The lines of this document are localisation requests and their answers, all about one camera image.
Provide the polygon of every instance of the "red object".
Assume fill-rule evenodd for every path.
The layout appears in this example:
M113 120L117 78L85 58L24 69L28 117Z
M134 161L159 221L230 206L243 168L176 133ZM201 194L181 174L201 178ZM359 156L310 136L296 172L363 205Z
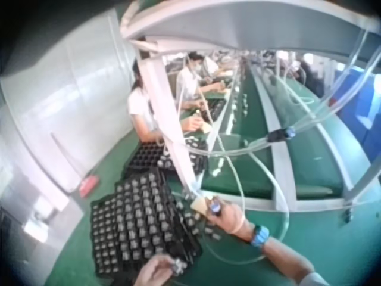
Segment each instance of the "red object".
M98 184L99 178L97 176L90 176L85 178L79 187L79 195L84 198L87 196Z

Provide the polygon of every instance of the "white wall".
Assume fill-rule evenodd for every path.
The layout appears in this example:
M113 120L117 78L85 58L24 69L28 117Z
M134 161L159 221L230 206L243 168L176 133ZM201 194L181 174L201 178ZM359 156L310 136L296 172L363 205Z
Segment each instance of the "white wall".
M48 41L43 31L38 36ZM23 57L28 54L13 54L7 68ZM133 48L119 35L112 9L71 32L33 66L0 78L28 146L66 191L73 191L81 177L132 130L126 105L134 58Z

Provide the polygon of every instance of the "white shirt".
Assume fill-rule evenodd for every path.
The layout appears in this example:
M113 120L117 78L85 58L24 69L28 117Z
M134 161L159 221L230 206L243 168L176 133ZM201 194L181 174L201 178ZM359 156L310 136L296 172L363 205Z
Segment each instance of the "white shirt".
M149 107L148 93L144 88L138 87L131 92L127 100L127 106L131 116L142 116L145 120L145 123L147 124L149 131L155 130L154 117Z
M193 74L188 67L184 67L176 79L176 102L179 103L181 94L182 102L195 100L200 79L198 74Z
M299 286L329 286L329 284L323 279L323 277L314 272L304 277Z

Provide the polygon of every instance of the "white pillar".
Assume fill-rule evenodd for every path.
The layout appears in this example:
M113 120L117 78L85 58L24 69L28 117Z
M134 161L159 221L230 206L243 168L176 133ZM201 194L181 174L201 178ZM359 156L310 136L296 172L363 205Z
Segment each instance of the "white pillar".
M161 57L147 58L138 61L138 64L154 110L155 119L160 129L170 138L164 137L164 141L171 154L177 174L186 189L194 189L196 177L189 152L184 147L185 140L163 59Z

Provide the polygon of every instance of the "tube connector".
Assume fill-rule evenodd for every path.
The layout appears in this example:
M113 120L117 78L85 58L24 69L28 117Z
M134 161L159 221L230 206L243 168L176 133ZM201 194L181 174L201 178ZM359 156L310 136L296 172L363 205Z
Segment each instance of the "tube connector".
M282 142L286 140L290 140L291 138L295 137L296 132L295 128L293 126L278 129L270 132L266 136L266 141L268 143L274 143L274 142Z

